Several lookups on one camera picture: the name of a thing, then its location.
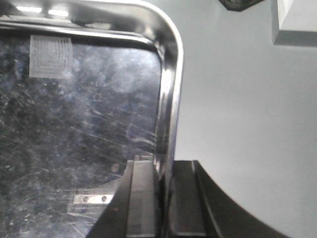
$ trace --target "curved black edge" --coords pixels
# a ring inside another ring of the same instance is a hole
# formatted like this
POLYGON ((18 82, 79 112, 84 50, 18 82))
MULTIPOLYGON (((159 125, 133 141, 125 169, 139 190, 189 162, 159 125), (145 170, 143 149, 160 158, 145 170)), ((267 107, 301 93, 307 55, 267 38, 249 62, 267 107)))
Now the curved black edge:
POLYGON ((263 0, 219 0, 230 11, 243 11, 263 0))
POLYGON ((133 161, 128 161, 120 187, 86 238, 125 238, 133 166, 133 161))
POLYGON ((193 161, 193 166, 209 238, 288 238, 235 203, 198 161, 193 161))

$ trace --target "stainless steel tray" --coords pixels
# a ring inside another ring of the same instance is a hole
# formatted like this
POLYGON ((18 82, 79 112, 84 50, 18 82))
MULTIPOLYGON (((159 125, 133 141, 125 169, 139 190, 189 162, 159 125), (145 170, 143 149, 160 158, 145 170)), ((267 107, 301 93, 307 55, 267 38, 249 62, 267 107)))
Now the stainless steel tray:
POLYGON ((166 14, 136 0, 5 0, 0 45, 0 236, 84 237, 135 155, 169 191, 183 49, 166 14), (30 43, 43 36, 72 57, 30 43))

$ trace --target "light gray surface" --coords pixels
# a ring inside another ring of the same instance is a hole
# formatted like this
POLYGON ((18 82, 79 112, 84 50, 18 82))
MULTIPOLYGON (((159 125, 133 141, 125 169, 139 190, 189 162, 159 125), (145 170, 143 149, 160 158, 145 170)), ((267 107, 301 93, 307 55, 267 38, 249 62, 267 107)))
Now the light gray surface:
POLYGON ((176 159, 293 238, 317 237, 317 48, 274 46, 269 0, 148 0, 178 27, 185 68, 176 159))

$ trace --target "dark tray bottom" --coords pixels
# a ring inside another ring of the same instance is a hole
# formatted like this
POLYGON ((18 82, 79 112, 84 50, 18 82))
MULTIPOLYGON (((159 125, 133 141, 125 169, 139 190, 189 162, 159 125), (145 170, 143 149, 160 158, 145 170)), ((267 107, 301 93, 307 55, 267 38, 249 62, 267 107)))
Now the dark tray bottom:
POLYGON ((72 42, 70 79, 30 78, 30 38, 0 37, 0 237, 84 237, 102 208, 74 194, 153 152, 157 55, 72 42))

